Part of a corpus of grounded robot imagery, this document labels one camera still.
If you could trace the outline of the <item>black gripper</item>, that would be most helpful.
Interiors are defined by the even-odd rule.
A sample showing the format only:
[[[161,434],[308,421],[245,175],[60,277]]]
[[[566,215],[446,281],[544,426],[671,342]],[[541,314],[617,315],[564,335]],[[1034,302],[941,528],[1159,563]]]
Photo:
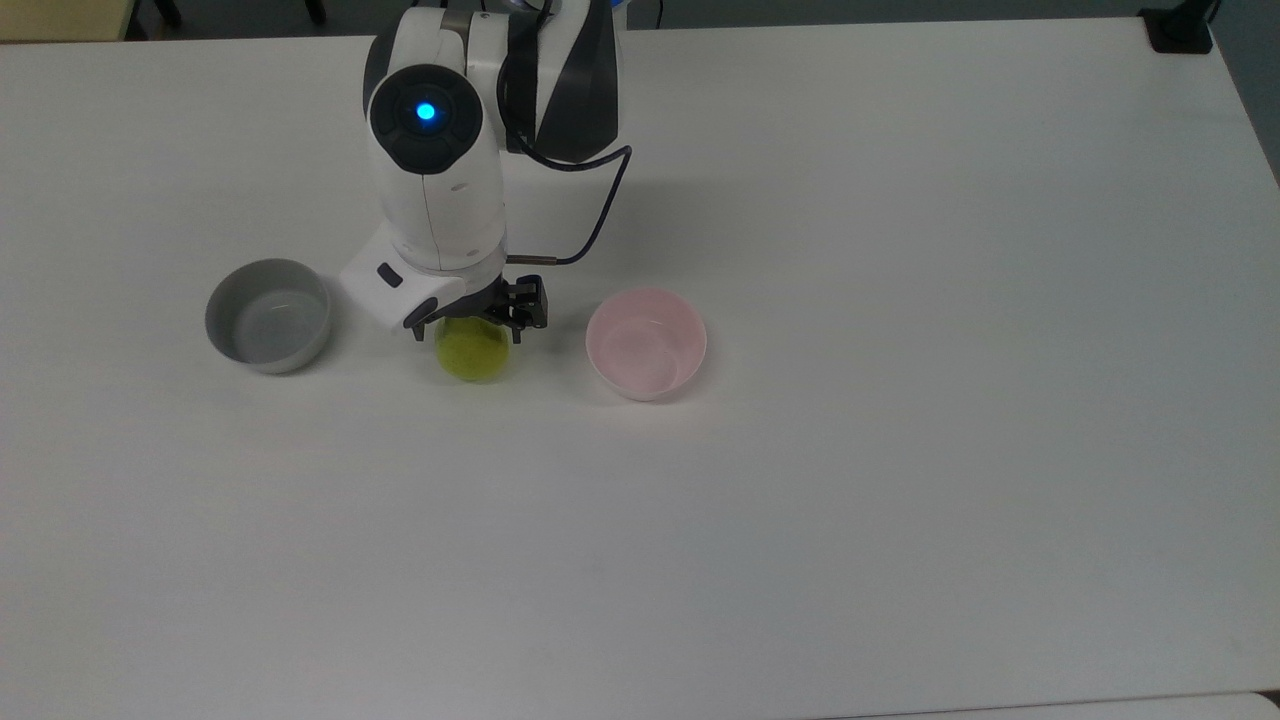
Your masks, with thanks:
[[[540,275],[521,275],[509,283],[498,277],[485,288],[449,304],[429,299],[404,319],[404,328],[417,342],[424,342],[433,324],[440,319],[479,318],[511,332],[515,345],[522,343],[526,331],[548,328],[549,313],[544,281]]]

